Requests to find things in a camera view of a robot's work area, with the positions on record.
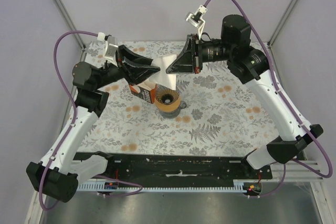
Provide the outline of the white paper coffee filter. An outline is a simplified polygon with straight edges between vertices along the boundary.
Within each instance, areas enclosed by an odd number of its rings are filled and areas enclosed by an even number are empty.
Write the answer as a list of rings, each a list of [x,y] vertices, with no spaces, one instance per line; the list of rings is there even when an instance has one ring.
[[[159,67],[160,71],[151,75],[147,81],[176,90],[176,74],[166,73],[168,67],[177,59],[177,54],[157,56],[153,59],[151,66]]]

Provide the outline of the orange coffee filter box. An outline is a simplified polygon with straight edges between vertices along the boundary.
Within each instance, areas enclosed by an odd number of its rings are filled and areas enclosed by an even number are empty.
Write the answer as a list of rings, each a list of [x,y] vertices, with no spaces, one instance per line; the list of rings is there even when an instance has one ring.
[[[131,93],[150,103],[153,104],[154,103],[154,99],[155,99],[155,92],[156,92],[156,84],[153,82],[149,82],[149,81],[144,81],[138,85],[129,85],[130,91]]]

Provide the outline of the grey ribbed glass dripper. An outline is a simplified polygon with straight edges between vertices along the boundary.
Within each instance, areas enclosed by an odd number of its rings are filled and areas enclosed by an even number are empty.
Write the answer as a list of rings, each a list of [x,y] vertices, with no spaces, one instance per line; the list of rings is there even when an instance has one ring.
[[[173,90],[163,85],[157,85],[155,98],[163,103],[172,103],[180,96],[179,89]]]

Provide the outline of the round wooden dripper stand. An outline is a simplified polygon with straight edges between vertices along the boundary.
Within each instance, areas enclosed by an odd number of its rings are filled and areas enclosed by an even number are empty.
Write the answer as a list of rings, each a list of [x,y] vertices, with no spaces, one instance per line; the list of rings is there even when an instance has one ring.
[[[163,103],[163,102],[159,101],[157,98],[154,99],[154,104],[156,105],[156,107],[160,111],[164,111],[164,112],[174,111],[175,109],[177,109],[177,107],[180,105],[180,103],[181,103],[181,97],[178,97],[175,101],[173,101],[170,104]]]

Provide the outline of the grey glass carafe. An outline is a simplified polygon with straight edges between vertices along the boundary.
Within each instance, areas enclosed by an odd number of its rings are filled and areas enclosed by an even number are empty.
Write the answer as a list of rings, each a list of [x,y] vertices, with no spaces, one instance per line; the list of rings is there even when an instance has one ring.
[[[185,101],[181,101],[180,105],[177,107],[177,109],[175,109],[174,111],[171,111],[171,112],[164,112],[164,111],[160,111],[160,115],[163,117],[163,118],[166,118],[166,119],[173,119],[173,118],[176,118],[182,109],[185,109],[187,107],[187,104]]]

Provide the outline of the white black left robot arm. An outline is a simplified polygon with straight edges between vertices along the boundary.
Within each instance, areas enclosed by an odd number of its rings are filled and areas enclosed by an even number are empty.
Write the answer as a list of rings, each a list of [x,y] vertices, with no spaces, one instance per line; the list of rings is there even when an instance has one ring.
[[[80,184],[97,175],[110,178],[115,174],[116,166],[109,161],[111,155],[103,152],[92,154],[81,164],[71,165],[81,142],[107,105],[109,94],[99,88],[121,79],[131,85],[139,84],[164,69],[158,58],[142,57],[124,45],[105,59],[100,68],[85,61],[73,67],[73,84],[78,93],[76,98],[70,99],[74,111],[71,121],[45,156],[38,163],[29,163],[26,168],[43,210],[47,209],[44,195],[68,202]]]

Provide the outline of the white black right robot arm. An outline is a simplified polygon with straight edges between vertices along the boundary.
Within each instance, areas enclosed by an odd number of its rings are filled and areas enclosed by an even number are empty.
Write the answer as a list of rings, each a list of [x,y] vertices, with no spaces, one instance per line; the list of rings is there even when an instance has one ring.
[[[273,162],[285,164],[323,133],[300,114],[282,89],[266,55],[250,45],[251,25],[240,15],[223,18],[219,39],[203,41],[195,34],[187,40],[167,73],[200,73],[206,62],[226,61],[227,68],[260,101],[272,118],[278,137],[250,152],[240,166],[241,174],[254,178],[259,169]]]

